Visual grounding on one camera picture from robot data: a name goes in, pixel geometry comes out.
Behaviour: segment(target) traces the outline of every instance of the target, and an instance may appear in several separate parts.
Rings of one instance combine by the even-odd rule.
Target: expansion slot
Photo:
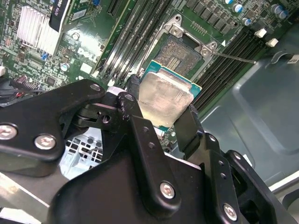
[[[111,16],[115,16],[118,12],[118,9],[121,6],[121,2],[122,0],[112,0],[107,10],[107,13]]]
[[[254,59],[266,46],[246,28],[234,39],[224,54]],[[248,64],[230,58],[218,57],[212,66],[197,81],[203,89],[193,104],[197,110],[205,108]]]

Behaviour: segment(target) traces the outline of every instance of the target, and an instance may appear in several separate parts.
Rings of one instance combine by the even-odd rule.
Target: green circuit board
[[[82,3],[73,5],[69,17],[72,18],[78,10],[82,9],[82,6],[88,8],[86,14],[74,21],[71,29],[61,34],[55,55],[42,60],[41,54],[37,53],[36,49],[24,47],[17,38],[21,9],[23,6],[30,6],[36,11],[50,16],[54,2],[52,0],[2,0],[0,2],[0,27],[2,28],[0,64],[6,67],[6,76],[17,78],[26,75],[28,82],[45,90],[83,78],[90,78],[107,88],[107,84],[113,76],[116,77],[115,85],[122,86],[129,75],[136,72],[142,56],[150,47],[158,28],[174,15],[182,16],[181,26],[187,32],[205,44],[216,41],[218,43],[217,51],[222,52],[244,27],[242,25],[244,17],[250,16],[252,23],[262,21],[279,38],[291,24],[287,20],[278,20],[270,12],[270,6],[279,3],[290,13],[298,6],[296,1],[274,0],[269,3],[267,0],[241,0],[238,3],[243,5],[243,11],[233,13],[232,4],[225,5],[220,0],[102,0],[98,6],[94,6],[90,0],[88,2],[81,0],[80,2]],[[113,14],[110,12],[112,2],[117,4],[117,9],[114,9]],[[224,23],[226,30],[223,31],[215,24],[213,25],[212,17],[209,15],[210,18],[206,18],[206,15],[197,9],[199,4],[203,7],[201,10],[211,12],[213,20],[216,19]],[[74,40],[72,37],[74,33],[79,34],[78,40]],[[159,39],[143,64],[143,68],[146,68],[147,64],[155,59],[168,37],[169,35],[163,35]],[[119,64],[125,69],[119,69],[117,74],[107,75],[105,67],[107,61],[120,61],[120,59],[122,64]],[[130,66],[125,64],[125,61],[130,61]],[[61,69],[62,64],[68,65],[67,71]],[[194,80],[200,77],[197,70],[202,64],[202,60],[198,61],[185,77]]]

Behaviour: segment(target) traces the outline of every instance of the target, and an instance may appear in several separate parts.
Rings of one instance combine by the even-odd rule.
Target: electrolytic capacitor
[[[243,6],[241,4],[234,4],[233,5],[233,12],[240,13],[243,10]]]
[[[223,0],[223,3],[228,5],[228,4],[232,4],[233,0]]]
[[[283,20],[283,19],[285,19],[286,17],[288,17],[288,15],[289,15],[289,12],[286,11],[286,10],[284,10],[284,11],[282,11],[281,13],[276,14],[276,17],[279,18],[279,19],[281,19],[281,20]]]
[[[274,14],[280,14],[283,11],[283,8],[278,4],[274,4],[271,6],[270,11]]]
[[[68,63],[63,63],[60,65],[61,71],[67,71],[70,68],[70,65]]]
[[[243,18],[242,23],[244,26],[250,26],[251,25],[251,19]]]

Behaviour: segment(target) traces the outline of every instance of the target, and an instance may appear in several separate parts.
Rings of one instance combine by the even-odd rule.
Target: metal screw
[[[17,133],[17,129],[11,125],[0,125],[0,140],[12,139]]]
[[[162,195],[168,199],[172,199],[175,196],[175,191],[174,191],[173,187],[168,183],[165,183],[165,182],[161,183],[160,191],[161,191]]]
[[[133,97],[130,94],[126,94],[125,98],[127,98],[130,101],[134,101]]]
[[[178,34],[178,30],[174,29],[172,33],[173,33],[173,35],[176,35],[176,34]]]
[[[228,218],[230,220],[237,221],[238,216],[237,216],[235,210],[232,208],[232,206],[225,203],[223,205],[223,209],[224,209],[225,214],[228,216]]]
[[[206,49],[204,49],[204,50],[202,50],[201,53],[202,53],[203,56],[206,56],[208,54],[208,51]]]
[[[54,148],[56,145],[55,139],[50,135],[40,135],[34,140],[34,144],[36,147],[42,150],[49,150]]]
[[[234,153],[234,156],[238,159],[241,160],[241,156],[238,153]]]
[[[92,89],[95,90],[95,91],[100,91],[100,90],[101,90],[100,86],[97,85],[97,84],[92,84],[92,85],[90,86],[90,88],[92,88]]]
[[[209,136],[212,141],[216,141],[216,138],[213,135]]]

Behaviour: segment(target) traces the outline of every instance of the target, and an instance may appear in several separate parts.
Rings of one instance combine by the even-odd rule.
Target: silver screw head
[[[42,150],[49,150],[54,148],[56,145],[55,139],[50,135],[40,135],[34,140],[34,144],[36,147]]]
[[[207,50],[202,50],[202,55],[206,56],[207,55]]]
[[[241,156],[238,153],[234,153],[234,156],[238,159],[241,160]]]
[[[160,191],[161,191],[162,195],[168,199],[173,199],[175,196],[175,191],[174,191],[173,187],[168,183],[165,183],[165,182],[161,183]]]
[[[232,208],[232,206],[230,206],[229,204],[224,204],[223,205],[223,209],[225,214],[228,216],[228,218],[232,221],[237,221],[237,213],[235,212],[235,210]]]
[[[17,129],[11,125],[0,125],[0,140],[12,139],[17,133]]]
[[[101,90],[100,86],[97,85],[97,84],[92,84],[92,85],[90,86],[90,88],[92,88],[92,89],[95,90],[95,91],[100,91],[100,90]]]

